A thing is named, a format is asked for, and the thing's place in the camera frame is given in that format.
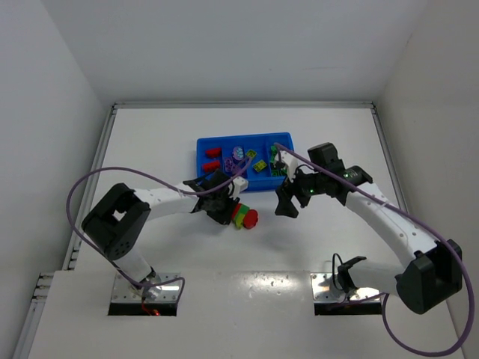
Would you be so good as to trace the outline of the purple paw print lego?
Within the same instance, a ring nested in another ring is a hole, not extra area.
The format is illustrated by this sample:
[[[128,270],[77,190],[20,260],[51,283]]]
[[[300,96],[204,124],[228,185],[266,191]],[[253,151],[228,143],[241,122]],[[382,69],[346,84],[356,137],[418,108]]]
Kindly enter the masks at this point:
[[[241,146],[236,146],[233,148],[232,157],[236,161],[243,160],[245,158],[244,150]]]

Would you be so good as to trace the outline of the striped red green lego stack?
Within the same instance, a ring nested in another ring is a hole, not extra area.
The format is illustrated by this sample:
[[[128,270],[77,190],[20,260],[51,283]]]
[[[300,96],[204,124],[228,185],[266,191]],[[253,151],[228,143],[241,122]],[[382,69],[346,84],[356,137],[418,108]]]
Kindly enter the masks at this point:
[[[258,220],[258,212],[242,203],[236,205],[231,215],[231,221],[237,229],[245,228],[250,230],[257,225]]]

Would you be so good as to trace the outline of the red lego piece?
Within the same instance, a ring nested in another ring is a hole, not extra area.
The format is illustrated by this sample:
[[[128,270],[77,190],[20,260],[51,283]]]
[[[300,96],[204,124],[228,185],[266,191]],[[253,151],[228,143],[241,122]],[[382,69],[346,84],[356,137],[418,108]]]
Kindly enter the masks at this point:
[[[221,154],[222,154],[221,147],[210,148],[205,151],[205,155],[207,156],[207,158],[211,158],[211,159],[218,158],[221,156]]]

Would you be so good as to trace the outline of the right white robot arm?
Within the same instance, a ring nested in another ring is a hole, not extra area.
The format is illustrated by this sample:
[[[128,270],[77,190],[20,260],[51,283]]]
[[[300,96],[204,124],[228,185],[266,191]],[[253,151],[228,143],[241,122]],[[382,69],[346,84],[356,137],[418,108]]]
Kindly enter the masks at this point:
[[[397,266],[384,265],[364,256],[347,260],[332,274],[337,292],[347,296],[359,288],[372,287],[398,296],[412,312],[423,314],[462,289],[460,246],[452,240],[441,243],[391,208],[366,171],[357,165],[344,166],[334,144],[309,149],[310,173],[301,169],[297,157],[285,147],[278,144],[276,148],[275,164],[287,172],[275,191],[276,215],[296,218],[299,212],[293,198],[306,207],[314,195],[328,195],[366,222],[400,262]]]

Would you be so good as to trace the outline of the red lego brick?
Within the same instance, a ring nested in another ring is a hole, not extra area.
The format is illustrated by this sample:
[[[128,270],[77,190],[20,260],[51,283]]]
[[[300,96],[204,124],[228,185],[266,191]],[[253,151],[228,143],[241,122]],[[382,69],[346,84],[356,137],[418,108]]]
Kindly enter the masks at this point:
[[[221,162],[219,160],[215,160],[215,161],[211,161],[211,162],[207,162],[207,163],[202,164],[202,169],[203,169],[204,173],[206,173],[206,174],[217,171],[220,168],[221,168]]]

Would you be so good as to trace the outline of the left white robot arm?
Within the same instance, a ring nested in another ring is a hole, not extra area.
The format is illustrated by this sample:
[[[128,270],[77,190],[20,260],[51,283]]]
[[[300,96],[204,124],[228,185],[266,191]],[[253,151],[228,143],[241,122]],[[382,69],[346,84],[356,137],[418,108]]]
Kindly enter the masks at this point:
[[[135,246],[146,222],[205,212],[217,223],[229,224],[239,194],[247,188],[248,180],[232,178],[220,170],[171,188],[133,189],[121,182],[88,213],[82,230],[133,288],[153,291],[153,284],[160,286],[164,280]]]

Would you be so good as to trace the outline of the lime yellow lego brick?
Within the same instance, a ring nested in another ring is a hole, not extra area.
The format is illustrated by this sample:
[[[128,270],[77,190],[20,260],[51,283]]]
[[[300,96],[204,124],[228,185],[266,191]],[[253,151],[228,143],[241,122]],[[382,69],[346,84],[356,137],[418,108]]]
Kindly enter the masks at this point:
[[[253,168],[257,173],[260,173],[267,168],[267,163],[264,160],[260,160],[254,164]]]

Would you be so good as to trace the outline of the purple lego plate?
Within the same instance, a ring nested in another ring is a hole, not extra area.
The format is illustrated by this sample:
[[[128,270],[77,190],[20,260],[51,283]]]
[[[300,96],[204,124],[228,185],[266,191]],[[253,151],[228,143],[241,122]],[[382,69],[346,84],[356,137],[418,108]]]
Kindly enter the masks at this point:
[[[240,167],[231,157],[228,157],[224,159],[224,169],[227,174],[236,174]]]

